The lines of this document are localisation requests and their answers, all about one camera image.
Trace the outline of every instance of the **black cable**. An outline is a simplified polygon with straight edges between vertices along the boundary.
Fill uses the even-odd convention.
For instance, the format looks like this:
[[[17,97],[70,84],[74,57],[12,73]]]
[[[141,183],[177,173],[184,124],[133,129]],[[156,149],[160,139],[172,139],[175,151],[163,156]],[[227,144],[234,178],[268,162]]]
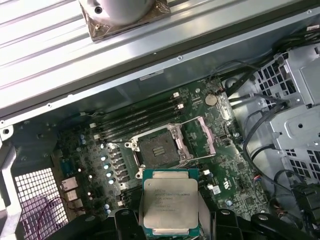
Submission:
[[[246,62],[244,62],[244,61],[235,59],[235,60],[231,60],[231,61],[226,61],[226,62],[222,63],[221,65],[217,66],[217,67],[213,70],[213,72],[210,74],[209,80],[210,80],[213,76],[215,76],[215,75],[217,74],[217,72],[219,72],[221,69],[223,69],[224,67],[226,67],[226,66],[228,66],[228,65],[230,65],[230,64],[233,64],[233,63],[238,63],[238,64],[241,64],[242,66],[247,67],[247,68],[254,69],[255,72],[260,69],[259,67],[255,66],[254,64],[246,63]]]
[[[229,102],[233,103],[233,102],[238,102],[238,101],[243,101],[243,100],[247,100],[247,99],[251,99],[252,96],[250,94],[246,94],[240,97],[234,97],[234,98],[230,98]]]
[[[278,98],[275,98],[275,97],[272,97],[272,96],[266,96],[266,95],[263,95],[263,94],[260,94],[260,93],[254,93],[253,95],[246,94],[246,95],[243,95],[243,96],[240,96],[240,97],[230,98],[229,102],[233,103],[233,102],[237,102],[237,101],[243,101],[243,100],[251,99],[252,97],[260,97],[260,98],[268,100],[268,101],[270,101],[272,103],[282,103],[283,102],[282,99],[278,99]]]
[[[265,180],[267,180],[268,182],[270,182],[273,185],[276,185],[288,192],[291,193],[291,191],[286,188],[285,186],[277,183],[276,181],[274,181],[273,179],[271,179],[270,177],[268,177],[264,172],[262,172],[256,164],[254,164],[254,162],[252,161],[250,154],[247,150],[248,147],[248,143],[250,142],[251,138],[253,137],[253,135],[255,134],[255,132],[257,131],[257,129],[262,125],[262,123],[264,123],[267,119],[271,118],[275,113],[277,113],[281,108],[283,107],[282,104],[276,104],[269,112],[266,112],[266,114],[264,114],[259,120],[258,122],[256,122],[256,124],[252,127],[252,129],[249,131],[248,136],[246,137],[246,139],[244,140],[243,143],[243,158],[245,161],[248,162],[248,164],[257,171],[257,173],[264,178]]]
[[[283,173],[291,173],[291,174],[293,174],[294,176],[296,176],[296,177],[300,180],[300,182],[302,182],[302,183],[304,182],[304,178],[303,178],[302,176],[300,176],[298,173],[296,173],[296,172],[294,172],[294,171],[291,171],[291,170],[289,170],[289,169],[282,169],[282,170],[278,171],[278,172],[274,175],[273,181],[275,181],[276,183],[278,183],[279,177],[280,177],[280,175],[283,174]],[[273,186],[273,196],[276,196],[276,194],[277,194],[277,186],[274,185],[274,186]]]
[[[266,146],[262,146],[260,147],[257,151],[255,151],[255,153],[252,155],[251,159],[252,161],[256,158],[256,156],[261,153],[262,151],[266,150],[266,149],[273,149],[275,150],[276,147],[274,144],[269,144],[269,145],[266,145]]]
[[[249,119],[252,117],[252,116],[254,116],[254,115],[256,115],[256,114],[261,114],[261,115],[263,115],[264,114],[264,112],[263,111],[261,111],[261,110],[257,110],[257,111],[254,111],[253,113],[250,113],[247,117],[246,117],[246,119],[244,120],[244,123],[243,123],[243,131],[244,131],[244,135],[246,135],[246,132],[247,132],[247,124],[248,124],[248,122],[249,122]]]
[[[307,31],[305,28],[303,30],[297,31],[289,36],[286,36],[278,40],[272,46],[271,53],[268,53],[260,61],[254,63],[256,68],[262,68],[268,62],[274,59],[274,55],[279,53],[285,53],[294,48],[300,48],[303,46],[314,45],[320,43],[320,28]],[[230,88],[226,90],[227,96],[234,94],[241,86],[256,72],[257,70],[249,69],[244,71],[243,76]]]
[[[258,62],[254,63],[254,65],[256,67],[258,67],[258,70],[261,69],[264,65],[266,65],[267,63],[269,63],[270,61],[272,61],[274,59],[274,53],[273,52],[269,52],[266,55],[264,55]],[[230,88],[228,88],[226,90],[226,95],[228,97],[230,97],[232,94],[234,94],[239,88],[242,87],[243,84],[245,84],[245,82],[255,74],[255,72],[257,71],[257,69],[250,69],[248,71],[246,71],[242,77],[240,77],[240,79],[233,84]]]

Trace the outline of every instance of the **metal bracket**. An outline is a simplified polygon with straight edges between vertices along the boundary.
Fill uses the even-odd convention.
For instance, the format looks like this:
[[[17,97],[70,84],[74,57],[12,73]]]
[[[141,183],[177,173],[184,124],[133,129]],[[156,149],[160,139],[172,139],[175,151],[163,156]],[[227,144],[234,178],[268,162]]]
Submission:
[[[13,145],[4,146],[1,148],[1,153],[6,151],[6,156],[4,163],[1,168],[1,174],[3,176],[3,184],[7,190],[7,195],[9,197],[10,205],[5,206],[0,205],[0,211],[5,211],[7,219],[5,220],[3,230],[0,234],[0,239],[8,238],[15,239],[15,232],[18,226],[20,216],[22,213],[22,208],[19,202],[18,195],[15,191],[15,184],[11,174],[11,167],[17,157],[16,149]]]
[[[135,175],[136,179],[142,179],[142,175],[143,175],[143,172],[144,172],[145,168],[146,168],[146,166],[143,165],[143,164],[139,167],[139,171]]]
[[[0,129],[0,139],[2,142],[11,138],[13,134],[14,134],[14,126],[12,125]]]

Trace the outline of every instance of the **chip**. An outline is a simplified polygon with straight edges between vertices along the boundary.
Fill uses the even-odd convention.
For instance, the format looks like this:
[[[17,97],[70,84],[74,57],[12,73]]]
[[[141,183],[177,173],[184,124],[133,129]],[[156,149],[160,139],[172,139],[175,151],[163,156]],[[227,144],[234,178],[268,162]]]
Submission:
[[[245,169],[245,165],[243,162],[238,163],[236,166],[237,166],[238,170]]]
[[[252,204],[254,204],[254,199],[250,196],[250,197],[247,197],[246,199],[245,199],[245,203],[247,204],[247,205],[252,205]]]
[[[178,148],[169,131],[138,143],[146,168],[157,169],[180,160]]]

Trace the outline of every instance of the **intel xeon processor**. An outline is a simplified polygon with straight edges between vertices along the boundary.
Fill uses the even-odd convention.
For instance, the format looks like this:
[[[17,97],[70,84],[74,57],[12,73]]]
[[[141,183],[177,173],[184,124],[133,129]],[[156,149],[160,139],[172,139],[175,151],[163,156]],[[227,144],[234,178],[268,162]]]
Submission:
[[[145,169],[142,177],[147,236],[198,236],[198,170]]]

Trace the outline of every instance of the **screw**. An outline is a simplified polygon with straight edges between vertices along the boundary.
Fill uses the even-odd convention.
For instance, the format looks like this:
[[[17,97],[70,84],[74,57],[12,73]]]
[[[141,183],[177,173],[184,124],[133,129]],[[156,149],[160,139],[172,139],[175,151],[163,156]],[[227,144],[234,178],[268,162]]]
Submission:
[[[223,215],[229,215],[230,214],[230,212],[228,211],[228,210],[221,210],[221,213],[223,214]]]
[[[234,203],[231,201],[231,200],[227,200],[225,202],[225,204],[228,206],[228,207],[231,207]]]
[[[267,221],[268,220],[268,217],[265,216],[265,215],[259,215],[258,218],[262,221]]]

